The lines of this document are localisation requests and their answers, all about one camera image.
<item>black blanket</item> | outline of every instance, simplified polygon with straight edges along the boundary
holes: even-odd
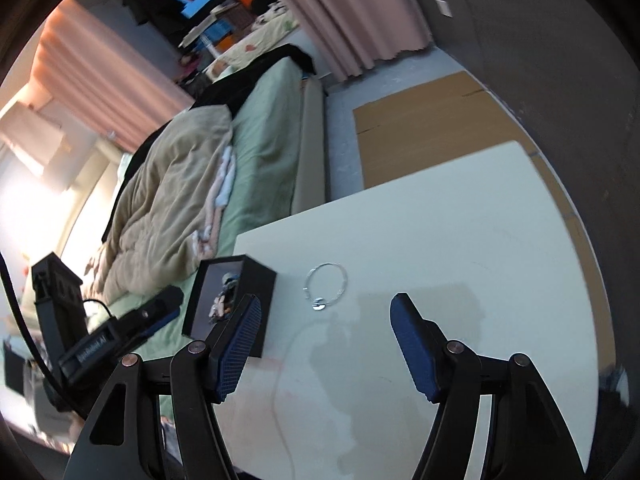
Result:
[[[258,79],[260,79],[268,69],[279,62],[279,60],[285,57],[290,57],[303,72],[309,74],[316,73],[314,62],[308,54],[292,44],[286,44],[265,52],[261,56],[255,58],[249,66],[213,83],[202,93],[200,97],[198,97],[191,108],[193,109],[209,105],[227,105],[229,110],[231,110],[231,116],[235,117],[238,110],[240,110],[246,99],[249,97],[249,94],[254,90]],[[131,162],[127,167],[127,171],[124,174],[122,186],[120,186],[116,201],[113,204],[107,228],[102,235],[102,243],[107,241],[109,231],[111,231],[113,215],[116,207],[118,206],[118,200],[120,200],[122,191],[127,185],[127,182],[136,174],[138,168],[142,166],[151,146],[166,128],[167,124],[169,123],[163,124],[149,135],[145,142],[143,142],[136,150],[136,153],[133,154]]]

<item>green bed sheet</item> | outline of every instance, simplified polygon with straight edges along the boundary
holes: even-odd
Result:
[[[290,215],[300,150],[301,79],[302,72],[292,60],[279,61],[260,78],[233,121],[232,145],[238,163],[220,227],[218,256],[233,253],[239,234]],[[194,279],[192,274],[173,284],[184,293],[180,316],[136,350],[144,360],[174,355],[190,341],[181,331]],[[149,299],[127,294],[110,309],[119,317]],[[171,399],[161,398],[160,405],[161,413],[172,420]]]

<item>light switch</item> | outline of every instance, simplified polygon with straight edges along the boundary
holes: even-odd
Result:
[[[451,13],[451,9],[449,8],[449,4],[445,0],[436,0],[438,4],[438,8],[440,9],[440,13],[443,16],[449,16],[453,18],[453,14]]]

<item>metal screw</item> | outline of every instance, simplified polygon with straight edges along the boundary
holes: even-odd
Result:
[[[529,366],[531,364],[531,359],[529,359],[526,355],[524,354],[516,354],[513,356],[513,361],[518,365],[518,366]]]
[[[452,354],[462,354],[465,350],[465,346],[460,341],[453,339],[447,343],[447,350]]]
[[[127,354],[122,358],[122,366],[133,366],[138,362],[138,356],[135,354]]]
[[[187,346],[187,350],[190,354],[199,354],[207,347],[207,344],[204,341],[194,341],[189,343]]]

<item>gray tile floor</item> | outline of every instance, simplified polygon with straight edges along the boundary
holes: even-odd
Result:
[[[385,62],[348,83],[329,88],[326,137],[330,199],[362,191],[362,165],[353,110],[396,92],[464,70],[439,48]]]

